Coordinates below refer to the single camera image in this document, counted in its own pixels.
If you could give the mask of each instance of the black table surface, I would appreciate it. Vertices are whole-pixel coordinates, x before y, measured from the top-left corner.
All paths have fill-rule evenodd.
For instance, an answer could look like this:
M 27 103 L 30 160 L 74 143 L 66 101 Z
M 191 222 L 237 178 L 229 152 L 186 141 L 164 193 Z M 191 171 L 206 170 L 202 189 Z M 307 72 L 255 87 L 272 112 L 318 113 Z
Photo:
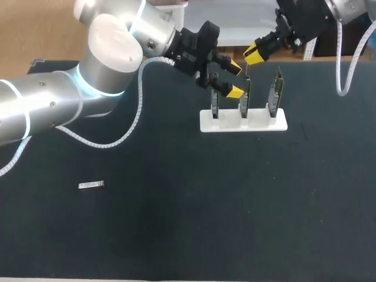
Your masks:
M 0 277 L 375 281 L 376 64 L 359 64 L 344 98 L 334 63 L 256 66 L 251 107 L 265 107 L 278 65 L 286 132 L 201 133 L 210 91 L 156 63 L 121 146 L 33 137 L 0 179 Z M 112 142 L 136 102 L 134 81 L 110 116 L 70 128 Z M 16 146 L 0 148 L 1 163 Z M 105 189 L 78 190 L 96 180 Z

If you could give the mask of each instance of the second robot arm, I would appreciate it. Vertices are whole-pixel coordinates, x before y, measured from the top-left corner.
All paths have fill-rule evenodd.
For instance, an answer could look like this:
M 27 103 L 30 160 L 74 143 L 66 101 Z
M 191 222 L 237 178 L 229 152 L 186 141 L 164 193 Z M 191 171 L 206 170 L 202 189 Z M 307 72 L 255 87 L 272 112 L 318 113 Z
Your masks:
M 282 47 L 296 51 L 340 21 L 343 25 L 367 13 L 376 18 L 376 0 L 277 0 L 277 27 L 258 38 L 244 57 L 249 65 L 265 62 Z

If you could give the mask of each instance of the small metal component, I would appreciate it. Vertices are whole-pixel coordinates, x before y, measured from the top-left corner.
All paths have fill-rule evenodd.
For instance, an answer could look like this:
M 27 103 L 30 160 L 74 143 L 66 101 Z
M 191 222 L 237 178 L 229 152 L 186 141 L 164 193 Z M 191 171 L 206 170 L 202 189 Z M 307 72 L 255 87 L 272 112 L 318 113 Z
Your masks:
M 270 88 L 269 99 L 268 99 L 268 107 L 270 112 L 271 118 L 277 117 L 277 112 L 280 107 L 282 92 L 284 86 L 284 79 L 282 77 L 281 69 L 278 68 L 277 76 Z
M 213 79 L 218 79 L 218 73 L 214 73 Z M 218 90 L 211 89 L 211 112 L 213 114 L 213 119 L 219 119 L 219 101 L 218 101 Z
M 240 114 L 242 119 L 248 118 L 248 108 L 249 108 L 249 101 L 251 97 L 251 77 L 246 75 L 247 81 L 247 90 L 246 92 L 240 97 L 239 105 L 240 105 Z
M 147 43 L 147 48 L 148 48 L 149 50 L 154 50 L 154 48 L 155 48 L 155 43 L 154 43 L 153 41 L 149 41 L 149 42 Z
M 103 188 L 104 186 L 104 181 L 86 182 L 78 184 L 78 189 Z

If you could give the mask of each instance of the robotic arm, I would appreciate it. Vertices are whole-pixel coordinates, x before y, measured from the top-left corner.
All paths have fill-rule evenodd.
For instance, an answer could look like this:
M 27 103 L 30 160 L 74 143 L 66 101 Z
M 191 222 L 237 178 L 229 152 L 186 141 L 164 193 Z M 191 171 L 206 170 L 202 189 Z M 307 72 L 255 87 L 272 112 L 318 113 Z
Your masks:
M 0 80 L 0 144 L 26 139 L 77 118 L 110 113 L 142 62 L 165 56 L 197 84 L 225 97 L 244 91 L 209 75 L 218 63 L 235 75 L 241 68 L 215 52 L 219 27 L 206 22 L 198 33 L 175 30 L 174 19 L 145 0 L 77 0 L 75 17 L 89 27 L 79 65 L 67 72 L 36 73 Z
M 345 25 L 367 13 L 376 19 L 376 0 L 277 0 L 277 27 L 256 39 L 244 57 L 249 65 L 265 62 L 282 47 L 293 52 L 318 37 L 337 21 Z

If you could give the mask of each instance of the cable wrap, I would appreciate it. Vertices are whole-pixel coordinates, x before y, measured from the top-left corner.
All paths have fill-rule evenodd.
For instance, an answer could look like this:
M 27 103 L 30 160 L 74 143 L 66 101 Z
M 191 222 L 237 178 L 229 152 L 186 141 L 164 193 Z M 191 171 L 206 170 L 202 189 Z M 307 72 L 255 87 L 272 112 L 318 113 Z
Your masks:
M 337 58 L 335 64 L 335 77 L 336 77 L 336 87 L 337 93 L 340 96 L 345 96 L 348 91 L 350 90 L 351 82 L 353 81 L 353 76 L 355 72 L 355 68 L 357 67 L 357 63 L 359 61 L 359 57 L 361 56 L 362 50 L 371 37 L 372 33 L 376 29 L 376 21 L 372 23 L 372 25 L 368 28 L 368 30 L 363 35 L 362 39 L 360 40 L 358 47 L 355 50 L 354 57 L 352 58 L 350 68 L 348 70 L 348 75 L 346 79 L 345 88 L 342 90 L 341 86 L 341 55 L 342 55 L 342 37 L 343 37 L 343 30 L 342 30 L 342 23 L 337 21 L 337 29 L 338 29 L 338 40 L 337 40 Z
M 73 131 L 71 131 L 70 129 L 68 129 L 68 128 L 64 127 L 64 126 L 57 126 L 56 128 L 59 129 L 59 130 L 61 130 L 64 133 L 68 134 L 69 136 L 73 137 L 77 141 L 80 141 L 81 143 L 83 143 L 85 145 L 88 145 L 90 147 L 94 147 L 94 148 L 97 148 L 97 149 L 109 149 L 109 148 L 116 147 L 116 146 L 120 145 L 121 143 L 123 143 L 132 134 L 132 132 L 136 128 L 136 126 L 138 124 L 138 121 L 140 119 L 141 112 L 142 112 L 142 102 L 143 102 L 143 86 L 142 86 L 143 71 L 144 71 L 145 67 L 148 64 L 153 63 L 153 62 L 166 63 L 166 64 L 171 65 L 171 66 L 175 65 L 175 62 L 173 60 L 168 59 L 168 58 L 164 58 L 164 57 L 151 58 L 151 59 L 148 59 L 148 60 L 144 61 L 141 64 L 140 69 L 139 69 L 139 74 L 138 74 L 139 99 L 138 99 L 138 106 L 137 106 L 136 116 L 135 116 L 135 119 L 133 120 L 132 125 L 128 129 L 128 131 L 119 140 L 117 140 L 117 141 L 115 141 L 113 143 L 110 143 L 110 144 L 97 144 L 97 143 L 88 141 L 87 139 L 79 136 L 78 134 L 74 133 Z M 31 137 L 32 136 L 27 137 L 26 139 L 24 139 L 21 142 L 21 144 L 17 148 L 17 151 L 14 154 L 13 158 L 11 159 L 11 161 L 5 167 L 3 167 L 0 170 L 0 177 L 3 176 L 3 175 L 5 175 L 6 173 L 8 173 L 16 165 L 17 161 L 21 157 L 21 154 L 24 152 L 27 144 L 29 143 Z

